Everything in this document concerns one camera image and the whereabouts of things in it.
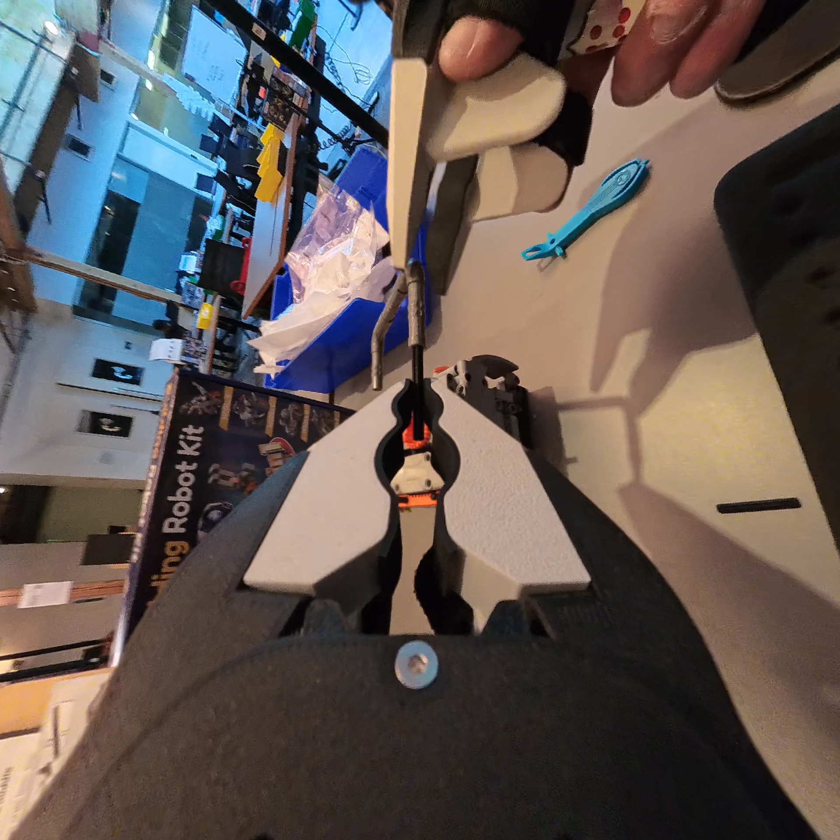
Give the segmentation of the blue plastic bin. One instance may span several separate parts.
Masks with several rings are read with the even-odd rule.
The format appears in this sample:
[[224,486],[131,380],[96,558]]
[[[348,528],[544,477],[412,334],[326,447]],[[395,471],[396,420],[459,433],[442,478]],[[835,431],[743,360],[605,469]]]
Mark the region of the blue plastic bin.
[[[333,184],[339,185],[363,205],[372,203],[376,221],[387,232],[385,176],[385,157],[376,150],[360,148]],[[330,185],[321,184],[318,192]],[[291,279],[285,260],[286,257],[275,282],[269,320],[280,315],[292,302]],[[385,300],[390,287],[391,283],[385,288]],[[283,371],[264,374],[264,384],[286,391],[326,393],[362,372],[371,362],[371,336],[384,305],[385,301],[353,301],[348,312],[340,315],[334,325],[325,329]]]

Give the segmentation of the person's right hand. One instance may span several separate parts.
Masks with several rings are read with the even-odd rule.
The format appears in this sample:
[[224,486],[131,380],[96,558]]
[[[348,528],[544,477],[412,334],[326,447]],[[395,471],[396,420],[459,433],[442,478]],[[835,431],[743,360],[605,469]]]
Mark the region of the person's right hand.
[[[663,88],[679,99],[695,98],[737,58],[764,6],[764,1],[646,2],[620,45],[569,58],[563,74],[589,103],[609,69],[612,100],[619,107],[639,106]],[[477,80],[506,64],[523,36],[520,27],[499,17],[464,15],[442,38],[438,64],[453,82]]]

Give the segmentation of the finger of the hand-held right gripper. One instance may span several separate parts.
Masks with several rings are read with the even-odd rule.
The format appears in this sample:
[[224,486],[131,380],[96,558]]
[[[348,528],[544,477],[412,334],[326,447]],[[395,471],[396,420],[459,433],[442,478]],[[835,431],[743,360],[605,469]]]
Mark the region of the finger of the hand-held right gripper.
[[424,295],[444,296],[469,232],[468,210],[479,159],[439,164],[433,173],[421,219]]
[[423,58],[395,58],[386,177],[392,262],[407,268],[427,206],[434,166],[424,147],[424,106],[430,66]]

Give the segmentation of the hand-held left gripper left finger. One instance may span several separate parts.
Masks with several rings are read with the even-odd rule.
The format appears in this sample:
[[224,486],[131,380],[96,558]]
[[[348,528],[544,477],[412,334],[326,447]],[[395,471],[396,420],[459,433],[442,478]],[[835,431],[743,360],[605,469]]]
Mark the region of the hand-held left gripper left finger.
[[398,383],[310,447],[244,583],[263,592],[370,601],[396,539],[391,478],[413,383]]

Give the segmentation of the wooden edged table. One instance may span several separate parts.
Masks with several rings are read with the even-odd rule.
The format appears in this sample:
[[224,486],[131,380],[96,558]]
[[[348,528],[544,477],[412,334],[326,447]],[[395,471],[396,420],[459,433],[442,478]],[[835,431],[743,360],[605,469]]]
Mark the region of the wooden edged table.
[[280,187],[275,204],[257,203],[242,307],[245,318],[257,313],[264,297],[271,298],[285,254],[289,206],[288,185]]

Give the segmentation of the crumpled clear plastic bags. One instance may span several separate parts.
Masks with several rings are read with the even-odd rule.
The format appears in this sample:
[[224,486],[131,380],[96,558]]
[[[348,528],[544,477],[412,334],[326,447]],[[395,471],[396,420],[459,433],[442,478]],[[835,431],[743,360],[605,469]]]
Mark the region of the crumpled clear plastic bags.
[[318,201],[287,254],[292,302],[260,325],[249,344],[259,356],[255,373],[283,371],[353,301],[385,301],[396,275],[384,255],[390,235],[376,221],[373,205],[363,205],[337,184],[320,189]]

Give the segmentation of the grey bent rod assembly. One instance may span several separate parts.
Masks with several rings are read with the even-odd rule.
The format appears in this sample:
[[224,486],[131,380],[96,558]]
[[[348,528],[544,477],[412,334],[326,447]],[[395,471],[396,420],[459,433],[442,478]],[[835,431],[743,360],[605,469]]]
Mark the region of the grey bent rod assembly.
[[413,382],[413,438],[424,438],[425,401],[424,401],[424,353],[426,349],[426,306],[425,274],[422,263],[409,259],[386,299],[385,306],[378,318],[371,336],[371,387],[378,392],[382,389],[384,342],[396,313],[402,303],[407,301],[408,346],[412,352]]

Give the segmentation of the dark blue robot kit box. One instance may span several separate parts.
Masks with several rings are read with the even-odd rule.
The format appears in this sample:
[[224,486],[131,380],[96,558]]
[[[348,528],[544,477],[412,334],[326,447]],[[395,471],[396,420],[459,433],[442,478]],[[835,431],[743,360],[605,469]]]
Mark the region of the dark blue robot kit box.
[[115,666],[184,558],[291,458],[353,414],[341,406],[178,367],[166,384],[140,505]]

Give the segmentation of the grey brick robot model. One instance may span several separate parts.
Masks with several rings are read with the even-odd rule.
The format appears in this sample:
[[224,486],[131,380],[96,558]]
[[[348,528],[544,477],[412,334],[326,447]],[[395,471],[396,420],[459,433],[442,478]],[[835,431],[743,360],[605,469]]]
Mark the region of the grey brick robot model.
[[[493,354],[475,355],[450,366],[438,366],[431,378],[498,425],[525,448],[533,446],[529,392],[520,384],[518,367]],[[444,479],[432,463],[433,436],[428,425],[416,437],[413,422],[402,433],[404,461],[391,487],[400,511],[434,508]]]

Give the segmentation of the black axle rod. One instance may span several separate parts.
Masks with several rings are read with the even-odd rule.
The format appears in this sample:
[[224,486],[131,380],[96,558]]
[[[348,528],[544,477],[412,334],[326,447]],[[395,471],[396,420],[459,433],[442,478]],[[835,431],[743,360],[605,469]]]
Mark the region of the black axle rod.
[[802,502],[797,497],[722,502],[716,505],[716,510],[721,515],[739,515],[751,512],[784,511],[801,508]]

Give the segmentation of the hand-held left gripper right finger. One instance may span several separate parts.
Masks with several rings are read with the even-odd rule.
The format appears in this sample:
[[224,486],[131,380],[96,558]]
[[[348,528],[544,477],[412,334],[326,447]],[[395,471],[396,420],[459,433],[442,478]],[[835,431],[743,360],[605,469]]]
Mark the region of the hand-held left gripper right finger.
[[479,632],[502,602],[584,592],[592,578],[526,449],[453,390],[427,382],[437,495],[427,553],[435,634]]

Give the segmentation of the dark rounded plate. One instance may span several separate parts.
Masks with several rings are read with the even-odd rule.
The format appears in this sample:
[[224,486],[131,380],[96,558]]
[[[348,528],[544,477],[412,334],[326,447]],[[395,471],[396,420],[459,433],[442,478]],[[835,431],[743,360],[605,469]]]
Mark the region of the dark rounded plate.
[[838,58],[839,3],[769,5],[744,53],[715,83],[718,98],[741,106],[770,98]]

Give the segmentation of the teal brick separator tool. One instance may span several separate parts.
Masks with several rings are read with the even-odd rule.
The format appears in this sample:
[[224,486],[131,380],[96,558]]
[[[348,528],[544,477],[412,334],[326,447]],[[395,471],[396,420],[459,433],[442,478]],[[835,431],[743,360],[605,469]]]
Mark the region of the teal brick separator tool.
[[583,207],[558,230],[549,233],[539,244],[521,252],[526,261],[564,257],[568,247],[597,222],[629,203],[638,194],[650,174],[650,160],[637,157],[610,173]]

